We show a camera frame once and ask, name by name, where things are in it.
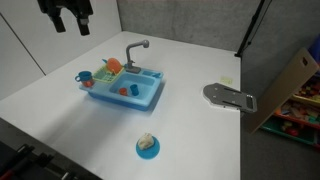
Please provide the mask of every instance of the blue plate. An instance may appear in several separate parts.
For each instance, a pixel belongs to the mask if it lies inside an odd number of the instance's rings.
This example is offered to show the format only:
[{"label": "blue plate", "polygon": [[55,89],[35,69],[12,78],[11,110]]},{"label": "blue plate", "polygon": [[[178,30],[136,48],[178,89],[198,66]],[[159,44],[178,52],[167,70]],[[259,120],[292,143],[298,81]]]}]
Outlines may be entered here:
[{"label": "blue plate", "polygon": [[136,151],[137,151],[138,155],[143,159],[152,159],[152,158],[156,157],[160,151],[159,141],[154,136],[152,136],[152,138],[153,138],[154,144],[152,147],[150,147],[148,149],[140,150],[140,148],[138,146],[138,142],[136,144]]}]

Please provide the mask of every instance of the orange cup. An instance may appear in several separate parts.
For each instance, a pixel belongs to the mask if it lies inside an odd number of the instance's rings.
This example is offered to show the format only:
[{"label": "orange cup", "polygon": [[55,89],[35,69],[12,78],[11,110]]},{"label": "orange cup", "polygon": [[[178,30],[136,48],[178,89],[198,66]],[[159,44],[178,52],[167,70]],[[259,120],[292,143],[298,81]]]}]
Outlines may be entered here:
[{"label": "orange cup", "polygon": [[120,88],[119,94],[121,94],[122,96],[128,96],[127,88]]}]

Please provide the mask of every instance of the sink basin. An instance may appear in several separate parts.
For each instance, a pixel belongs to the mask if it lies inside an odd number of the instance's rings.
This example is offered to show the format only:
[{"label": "sink basin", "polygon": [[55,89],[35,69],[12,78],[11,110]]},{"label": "sink basin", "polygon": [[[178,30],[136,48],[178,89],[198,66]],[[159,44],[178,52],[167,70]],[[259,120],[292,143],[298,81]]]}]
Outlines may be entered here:
[{"label": "sink basin", "polygon": [[[87,88],[80,85],[80,89],[87,91],[94,98],[147,111],[160,86],[162,77],[162,72],[142,68],[138,74],[122,71],[112,83],[95,81],[92,87]],[[139,94],[136,96],[130,90],[133,84],[138,86]],[[120,95],[120,88],[126,88],[128,96]]]}]

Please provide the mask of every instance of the floor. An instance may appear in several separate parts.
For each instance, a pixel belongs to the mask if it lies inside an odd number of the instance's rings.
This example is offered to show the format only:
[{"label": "floor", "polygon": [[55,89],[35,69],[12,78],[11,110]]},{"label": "floor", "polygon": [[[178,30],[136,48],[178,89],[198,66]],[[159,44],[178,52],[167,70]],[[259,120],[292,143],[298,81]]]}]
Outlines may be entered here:
[{"label": "floor", "polygon": [[[56,165],[75,171],[85,179],[100,180],[1,118],[0,141],[15,149],[23,143],[33,145],[36,154],[45,152],[54,155],[53,163]],[[254,134],[241,130],[242,180],[319,180],[319,172],[320,150],[264,130]]]}]

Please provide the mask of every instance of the white wall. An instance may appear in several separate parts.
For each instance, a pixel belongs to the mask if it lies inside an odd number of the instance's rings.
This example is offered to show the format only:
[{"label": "white wall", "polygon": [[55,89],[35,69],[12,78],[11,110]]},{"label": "white wall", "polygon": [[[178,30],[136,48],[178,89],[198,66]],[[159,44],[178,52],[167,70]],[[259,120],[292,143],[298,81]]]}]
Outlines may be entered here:
[{"label": "white wall", "polygon": [[43,76],[0,16],[0,100]]},{"label": "white wall", "polygon": [[116,0],[91,0],[91,5],[89,36],[80,35],[76,18],[67,9],[61,13],[66,32],[57,33],[36,0],[0,0],[0,12],[45,73],[50,73],[121,32]]}]

